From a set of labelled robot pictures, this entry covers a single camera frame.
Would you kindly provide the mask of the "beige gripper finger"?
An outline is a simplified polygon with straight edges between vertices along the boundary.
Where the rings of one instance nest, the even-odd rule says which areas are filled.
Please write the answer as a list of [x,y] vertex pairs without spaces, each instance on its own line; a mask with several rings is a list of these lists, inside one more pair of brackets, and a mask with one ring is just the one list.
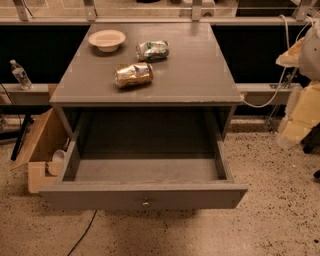
[[299,67],[303,41],[304,38],[300,38],[287,51],[279,55],[276,64],[286,68]]

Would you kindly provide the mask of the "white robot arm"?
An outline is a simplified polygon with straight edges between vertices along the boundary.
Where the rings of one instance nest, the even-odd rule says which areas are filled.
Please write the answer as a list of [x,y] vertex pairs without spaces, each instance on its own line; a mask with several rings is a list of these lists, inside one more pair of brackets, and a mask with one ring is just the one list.
[[277,143],[285,148],[300,143],[320,123],[320,24],[316,21],[305,36],[276,59],[283,67],[295,67],[310,80],[303,89],[294,89],[281,120]]

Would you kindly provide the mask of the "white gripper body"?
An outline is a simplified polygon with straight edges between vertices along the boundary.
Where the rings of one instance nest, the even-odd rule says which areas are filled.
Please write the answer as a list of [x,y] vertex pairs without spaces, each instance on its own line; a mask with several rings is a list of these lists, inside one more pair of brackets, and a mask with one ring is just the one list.
[[299,144],[320,123],[320,82],[311,81],[303,89],[290,94],[285,116],[276,134],[276,142],[283,148]]

